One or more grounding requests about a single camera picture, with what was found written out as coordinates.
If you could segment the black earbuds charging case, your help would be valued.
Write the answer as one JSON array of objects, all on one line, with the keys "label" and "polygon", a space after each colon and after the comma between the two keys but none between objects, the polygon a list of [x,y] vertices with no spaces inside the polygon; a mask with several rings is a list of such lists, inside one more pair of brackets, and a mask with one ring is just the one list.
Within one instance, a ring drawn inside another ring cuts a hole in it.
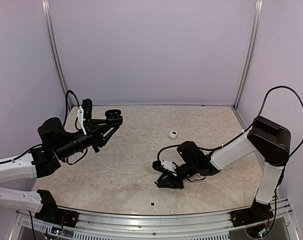
[{"label": "black earbuds charging case", "polygon": [[119,126],[123,124],[124,119],[120,109],[107,110],[104,115],[107,124],[118,124]]}]

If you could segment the white earbuds charging case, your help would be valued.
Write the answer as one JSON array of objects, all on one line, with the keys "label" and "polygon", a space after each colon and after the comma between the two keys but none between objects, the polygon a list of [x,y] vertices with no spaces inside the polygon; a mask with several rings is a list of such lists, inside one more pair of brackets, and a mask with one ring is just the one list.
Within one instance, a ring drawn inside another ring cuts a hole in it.
[{"label": "white earbuds charging case", "polygon": [[179,135],[179,132],[176,131],[175,129],[170,130],[168,133],[168,137],[173,140],[176,139],[178,137],[178,135]]}]

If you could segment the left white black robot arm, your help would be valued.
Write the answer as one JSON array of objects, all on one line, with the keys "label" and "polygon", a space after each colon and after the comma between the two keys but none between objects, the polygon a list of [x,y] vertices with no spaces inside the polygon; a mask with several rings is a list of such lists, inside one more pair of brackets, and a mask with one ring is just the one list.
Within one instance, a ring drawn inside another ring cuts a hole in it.
[{"label": "left white black robot arm", "polygon": [[[39,128],[39,147],[25,154],[0,161],[0,184],[20,179],[40,179],[52,175],[62,162],[92,147],[97,153],[123,123],[122,116],[85,121],[84,129],[67,132],[57,117],[46,120]],[[0,208],[42,213],[55,223],[62,217],[49,191],[21,191],[0,187]]]}]

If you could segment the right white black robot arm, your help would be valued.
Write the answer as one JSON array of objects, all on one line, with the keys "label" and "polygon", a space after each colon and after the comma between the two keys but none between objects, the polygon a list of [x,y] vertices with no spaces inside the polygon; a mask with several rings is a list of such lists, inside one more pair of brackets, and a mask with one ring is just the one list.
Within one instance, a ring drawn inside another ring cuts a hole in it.
[{"label": "right white black robot arm", "polygon": [[158,188],[183,189],[184,180],[196,174],[203,177],[216,175],[235,161],[257,152],[264,158],[265,167],[253,201],[255,205],[248,209],[247,218],[258,222],[267,213],[266,206],[272,201],[289,161],[290,147],[290,131],[259,116],[249,129],[226,145],[210,150],[208,154],[193,141],[175,145],[184,163],[178,166],[173,161],[158,158],[152,164],[153,169],[161,173],[155,184]]}]

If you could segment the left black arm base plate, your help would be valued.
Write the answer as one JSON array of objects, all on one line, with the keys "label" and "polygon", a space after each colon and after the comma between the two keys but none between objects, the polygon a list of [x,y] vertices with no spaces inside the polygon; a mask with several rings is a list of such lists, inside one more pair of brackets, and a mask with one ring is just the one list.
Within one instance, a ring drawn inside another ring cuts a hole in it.
[{"label": "left black arm base plate", "polygon": [[39,189],[36,192],[40,195],[42,204],[40,211],[34,215],[36,219],[61,227],[76,227],[79,218],[77,211],[59,208],[48,190]]}]

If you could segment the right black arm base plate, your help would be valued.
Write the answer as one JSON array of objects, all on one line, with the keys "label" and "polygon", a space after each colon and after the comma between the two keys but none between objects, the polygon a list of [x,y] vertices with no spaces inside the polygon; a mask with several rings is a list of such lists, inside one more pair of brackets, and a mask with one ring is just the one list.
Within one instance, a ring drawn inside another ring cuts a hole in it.
[{"label": "right black arm base plate", "polygon": [[262,204],[254,200],[250,207],[234,210],[230,213],[230,216],[232,225],[235,228],[272,219],[274,214],[270,203]]}]

